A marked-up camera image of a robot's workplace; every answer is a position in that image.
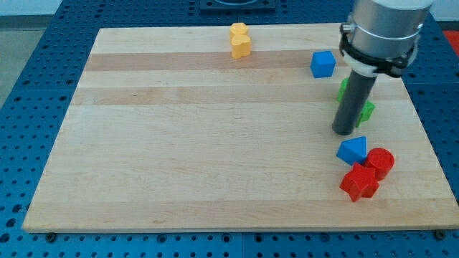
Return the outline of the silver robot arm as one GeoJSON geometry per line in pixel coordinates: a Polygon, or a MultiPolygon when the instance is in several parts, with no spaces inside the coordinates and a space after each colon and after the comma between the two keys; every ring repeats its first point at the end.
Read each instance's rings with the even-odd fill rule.
{"type": "Polygon", "coordinates": [[[365,77],[401,77],[417,56],[417,43],[433,0],[356,0],[341,24],[339,51],[365,77]]]}

